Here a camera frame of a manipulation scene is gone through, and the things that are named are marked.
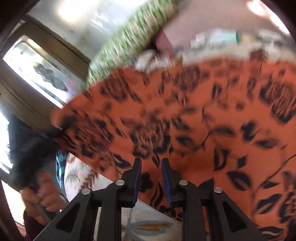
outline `floral pattern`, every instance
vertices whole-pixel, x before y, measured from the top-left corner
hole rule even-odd
[[[296,219],[296,72],[260,52],[251,59],[177,65],[145,82],[115,70],[57,112],[55,125],[76,118],[60,144],[113,181],[141,158],[139,198],[182,220],[165,200],[168,158],[196,186],[227,190],[266,238],[284,239]]]

